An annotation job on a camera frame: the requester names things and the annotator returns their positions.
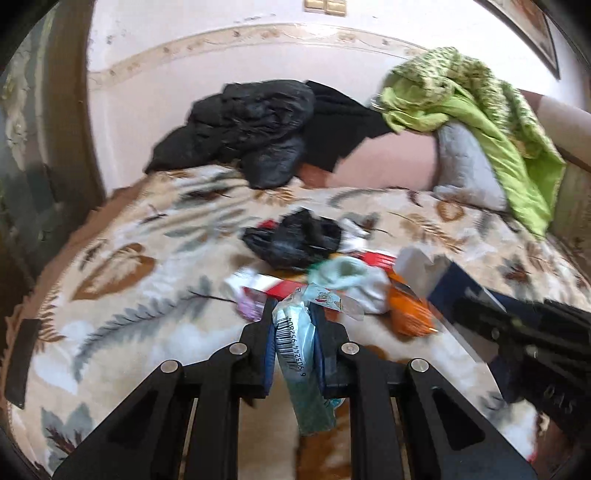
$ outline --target white wall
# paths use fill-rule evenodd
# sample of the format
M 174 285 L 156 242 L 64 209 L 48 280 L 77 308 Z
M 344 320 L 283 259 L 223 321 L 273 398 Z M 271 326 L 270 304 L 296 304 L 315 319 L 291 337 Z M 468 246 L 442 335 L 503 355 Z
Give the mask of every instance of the white wall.
M 348 0 L 344 18 L 306 13 L 302 0 L 97 0 L 88 50 L 89 74 L 108 74 L 133 55 L 205 31 L 286 22 L 355 28 L 425 48 L 455 46 L 480 58 L 498 77 L 518 88 L 580 108 L 587 106 L 580 66 L 554 25 L 561 80 L 475 0 Z M 392 57 L 372 56 L 380 60 L 364 57 L 363 68 L 359 68 L 355 62 L 360 60 L 355 56 L 340 57 L 339 65 L 333 53 L 320 46 L 299 52 L 292 48 L 285 54 L 283 47 L 264 48 L 267 61 L 261 58 L 262 50 L 244 56 L 246 50 L 237 48 L 234 54 L 228 50 L 199 60 L 172 60 L 118 85 L 91 91 L 91 124 L 107 190 L 140 178 L 153 143 L 182 123 L 192 100 L 218 91 L 225 82 L 264 80 L 273 75 L 301 80 L 322 77 L 320 81 L 366 101 L 379 83 L 377 79 L 399 63 Z

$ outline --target lime green fabric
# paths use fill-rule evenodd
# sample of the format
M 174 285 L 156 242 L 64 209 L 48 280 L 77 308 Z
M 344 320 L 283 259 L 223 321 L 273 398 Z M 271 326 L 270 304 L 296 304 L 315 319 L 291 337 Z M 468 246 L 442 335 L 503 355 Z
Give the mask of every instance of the lime green fabric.
M 382 92 L 384 118 L 400 132 L 430 132 L 454 117 L 479 141 L 515 217 L 543 236 L 566 164 L 529 104 L 480 60 L 435 48 L 394 68 Z

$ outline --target orange package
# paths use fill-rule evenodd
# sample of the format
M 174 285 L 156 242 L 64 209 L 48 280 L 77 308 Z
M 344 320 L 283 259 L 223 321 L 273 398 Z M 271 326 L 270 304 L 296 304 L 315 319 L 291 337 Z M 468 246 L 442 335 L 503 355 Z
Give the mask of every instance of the orange package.
M 418 298 L 393 270 L 388 271 L 388 277 L 391 282 L 388 303 L 394 332 L 412 337 L 437 333 L 427 302 Z

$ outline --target black cloth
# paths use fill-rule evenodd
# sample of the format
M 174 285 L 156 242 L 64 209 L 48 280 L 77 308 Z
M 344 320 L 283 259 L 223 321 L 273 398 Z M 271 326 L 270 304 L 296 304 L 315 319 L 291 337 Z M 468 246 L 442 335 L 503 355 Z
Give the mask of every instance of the black cloth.
M 333 171 L 365 138 L 389 134 L 382 114 L 364 107 L 334 88 L 306 82 L 314 92 L 314 115 L 302 130 L 306 152 L 300 161 Z
M 241 158 L 253 188 L 285 185 L 304 150 L 297 132 L 313 111 L 314 93 L 296 80 L 226 85 L 222 93 L 193 104 L 186 125 L 154 147 L 144 171 Z

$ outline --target cushion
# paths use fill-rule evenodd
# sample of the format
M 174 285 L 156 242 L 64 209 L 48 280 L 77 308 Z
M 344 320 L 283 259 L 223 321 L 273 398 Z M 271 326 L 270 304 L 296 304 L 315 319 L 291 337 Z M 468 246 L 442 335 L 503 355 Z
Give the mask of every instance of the cushion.
M 436 174 L 435 137 L 405 130 L 366 138 L 337 164 L 326 186 L 431 190 Z
M 440 200 L 467 203 L 504 212 L 505 192 L 482 147 L 459 121 L 450 121 L 437 130 L 441 173 L 433 192 Z

